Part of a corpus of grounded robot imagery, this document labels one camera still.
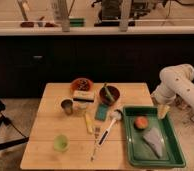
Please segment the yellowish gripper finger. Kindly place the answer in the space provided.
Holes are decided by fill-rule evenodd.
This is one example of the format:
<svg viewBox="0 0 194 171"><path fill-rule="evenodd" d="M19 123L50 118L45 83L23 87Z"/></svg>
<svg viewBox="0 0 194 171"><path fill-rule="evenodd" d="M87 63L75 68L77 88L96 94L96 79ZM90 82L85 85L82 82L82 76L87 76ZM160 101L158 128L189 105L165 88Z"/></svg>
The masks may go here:
<svg viewBox="0 0 194 171"><path fill-rule="evenodd" d="M157 116L159 119L164 119L166 114L169 112L170 106L160 104L157 106Z"/></svg>

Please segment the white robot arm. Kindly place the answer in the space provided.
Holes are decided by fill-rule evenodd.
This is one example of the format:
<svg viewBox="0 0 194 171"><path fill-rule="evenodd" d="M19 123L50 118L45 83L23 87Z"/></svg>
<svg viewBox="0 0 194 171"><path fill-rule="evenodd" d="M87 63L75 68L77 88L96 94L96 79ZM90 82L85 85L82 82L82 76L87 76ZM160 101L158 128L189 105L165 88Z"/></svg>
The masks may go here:
<svg viewBox="0 0 194 171"><path fill-rule="evenodd" d="M160 73L160 84L151 96L158 104L157 116L164 119L171 104L179 95L194 110L194 67L181 64L163 68Z"/></svg>

